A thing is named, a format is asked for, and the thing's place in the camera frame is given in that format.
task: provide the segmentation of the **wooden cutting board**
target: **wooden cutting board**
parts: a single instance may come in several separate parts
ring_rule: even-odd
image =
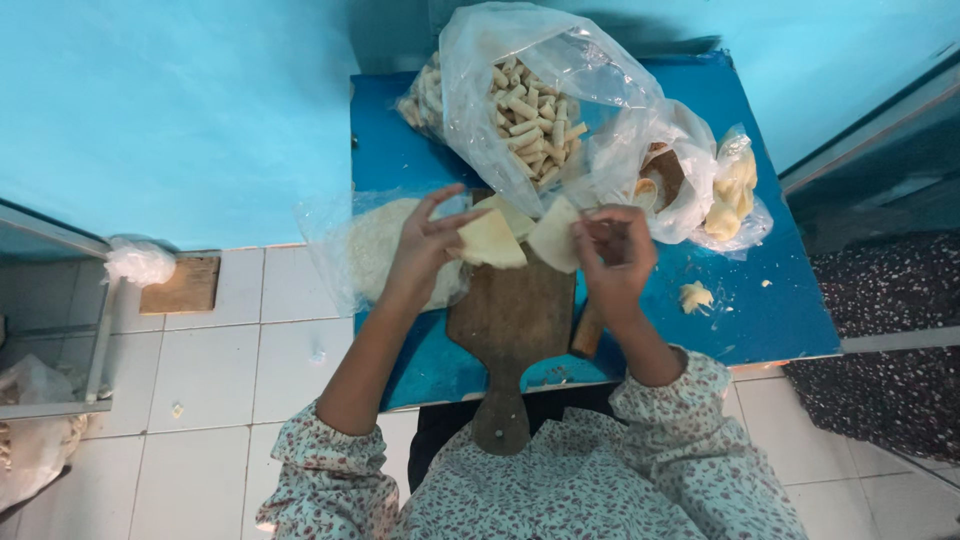
[[[545,358],[566,354],[570,344],[576,274],[558,272],[529,246],[522,248],[526,267],[474,268],[469,293],[446,315],[447,337],[490,373],[473,417],[473,440],[488,454],[517,454],[530,441],[520,376]]]

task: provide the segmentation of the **wooden block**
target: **wooden block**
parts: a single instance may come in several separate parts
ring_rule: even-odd
[[[219,277],[219,257],[178,258],[169,282],[143,287],[140,314],[212,311]]]

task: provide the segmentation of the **floor tile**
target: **floor tile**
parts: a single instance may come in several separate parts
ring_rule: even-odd
[[[66,375],[78,400],[86,398],[86,383],[90,379],[90,362],[96,338],[67,337],[63,340],[57,371]]]
[[[909,467],[900,463],[895,457],[870,443],[849,439],[848,444],[850,445],[850,452],[853,454],[853,462],[856,463],[856,472],[861,477],[877,477],[911,471]],[[944,461],[920,459],[918,457],[912,459],[934,471],[952,467],[952,464]]]
[[[783,377],[783,370],[775,362],[746,364],[730,368],[733,380],[774,379]]]
[[[249,424],[259,335],[259,325],[164,332],[149,431]]]
[[[353,319],[263,325],[253,421],[285,421],[320,396],[352,341]]]
[[[73,287],[73,300],[67,315],[67,325],[95,325],[100,322],[107,286],[100,284],[107,269],[98,258],[83,260],[77,272],[77,284]]]
[[[927,540],[960,533],[960,497],[914,473],[860,479],[882,540]]]
[[[419,410],[386,412],[376,417],[376,424],[387,443],[387,462],[380,469],[383,474],[396,480],[400,491],[400,507],[410,499],[410,481],[407,479],[407,463],[410,461],[410,443],[417,434]]]
[[[276,491],[281,463],[270,457],[282,422],[257,424],[250,435],[250,457],[247,461],[247,495],[243,505],[243,540],[268,540],[272,531],[256,527],[256,511]]]
[[[21,264],[8,279],[16,283],[12,306],[4,306],[7,332],[64,327],[77,281],[77,261]]]
[[[9,367],[26,355],[34,355],[48,366],[56,366],[60,360],[63,340],[54,339],[18,339],[7,338],[0,348],[0,366]]]
[[[785,487],[810,540],[877,540],[859,479]]]
[[[83,441],[73,470],[27,504],[21,540],[127,540],[144,437]]]
[[[723,415],[732,416],[740,423],[744,431],[747,430],[747,423],[743,420],[743,408],[740,407],[740,397],[736,394],[736,384],[731,382],[727,385],[727,396],[723,401]]]
[[[143,289],[120,280],[116,299],[113,302],[113,328],[110,333],[163,330],[165,315],[141,315],[140,294]]]
[[[179,330],[260,322],[263,293],[263,250],[230,250],[220,254],[220,276],[213,311],[169,313],[164,327]]]
[[[302,321],[337,316],[306,247],[267,248],[260,321]]]
[[[131,539],[236,540],[250,428],[147,435]]]
[[[113,390],[113,408],[110,412],[91,415],[84,437],[111,437],[146,431],[162,339],[161,331],[110,337],[103,380]]]
[[[847,439],[818,430],[786,378],[736,384],[750,438],[783,484],[856,478]]]

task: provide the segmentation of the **woman's left hand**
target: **woman's left hand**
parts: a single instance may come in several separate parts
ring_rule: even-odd
[[[463,184],[451,184],[430,193],[403,223],[380,302],[395,302],[413,313],[429,302],[440,267],[454,259],[451,251],[463,246],[457,229],[489,211],[473,210],[430,221],[438,204],[463,190]]]

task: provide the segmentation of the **woman's right hand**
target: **woman's right hand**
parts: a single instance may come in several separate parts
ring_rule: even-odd
[[[657,264],[643,210],[605,205],[572,227],[590,302],[614,334],[626,331],[642,316],[640,293]]]

